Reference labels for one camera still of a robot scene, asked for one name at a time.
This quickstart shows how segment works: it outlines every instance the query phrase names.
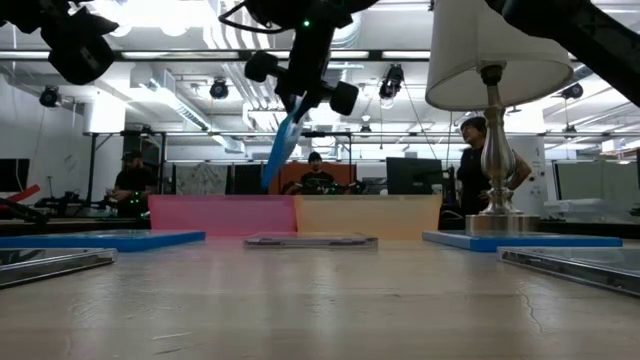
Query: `lampshade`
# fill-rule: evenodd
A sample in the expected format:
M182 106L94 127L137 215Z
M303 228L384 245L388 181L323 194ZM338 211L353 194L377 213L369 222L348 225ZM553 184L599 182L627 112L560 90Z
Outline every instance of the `lampshade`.
M486 108L487 88L479 70L487 63L506 63L499 84L504 106L546 96L573 76L565 49L512 27L484 0L437 0L434 17L425 98L436 108Z

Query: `man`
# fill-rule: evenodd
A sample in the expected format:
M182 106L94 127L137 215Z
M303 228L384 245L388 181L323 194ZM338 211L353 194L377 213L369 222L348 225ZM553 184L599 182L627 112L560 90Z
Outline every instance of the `man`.
M311 171L302 175L302 178L300 179L300 183L302 185L307 184L310 181L323 184L334 183L333 176L322 171L322 156L315 151L309 154L309 166L311 167Z
M465 215L477 215L489 205L487 191L491 189L489 179L481 167L482 150L487 138L486 120L482 116L466 120L460 127L464 142L471 147L465 149L460 160L458 180L462 182L461 207ZM516 169L507 181L509 190L517 189L531 174L531 168L516 154Z
M119 217L139 217L149 210L147 201L156 191L157 179L145 169L140 151L127 153L122 160L124 170L118 174L109 196L118 204Z

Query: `pink container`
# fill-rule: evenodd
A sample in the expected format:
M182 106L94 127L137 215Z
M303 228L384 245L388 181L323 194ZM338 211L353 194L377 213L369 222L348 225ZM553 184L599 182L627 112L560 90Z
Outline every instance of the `pink container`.
M228 237L296 231L293 196L155 195L149 209L153 230L200 230Z

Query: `tan container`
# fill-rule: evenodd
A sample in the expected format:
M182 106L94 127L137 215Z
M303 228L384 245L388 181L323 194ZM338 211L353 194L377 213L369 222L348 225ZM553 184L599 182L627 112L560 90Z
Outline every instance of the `tan container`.
M380 240L422 240L437 231L440 195L296 196L298 232L362 233Z

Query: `blue board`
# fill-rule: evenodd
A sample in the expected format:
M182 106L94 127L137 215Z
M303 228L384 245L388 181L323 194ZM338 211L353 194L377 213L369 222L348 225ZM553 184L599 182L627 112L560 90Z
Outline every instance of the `blue board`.
M204 240L204 231L109 230L0 237L0 248L109 248L136 252Z
M617 237L583 235L546 234L525 232L501 235L467 235L464 231L425 231L422 239L439 244L455 246L476 252L496 252L499 247L511 246L562 246L562 247L620 247L622 240Z

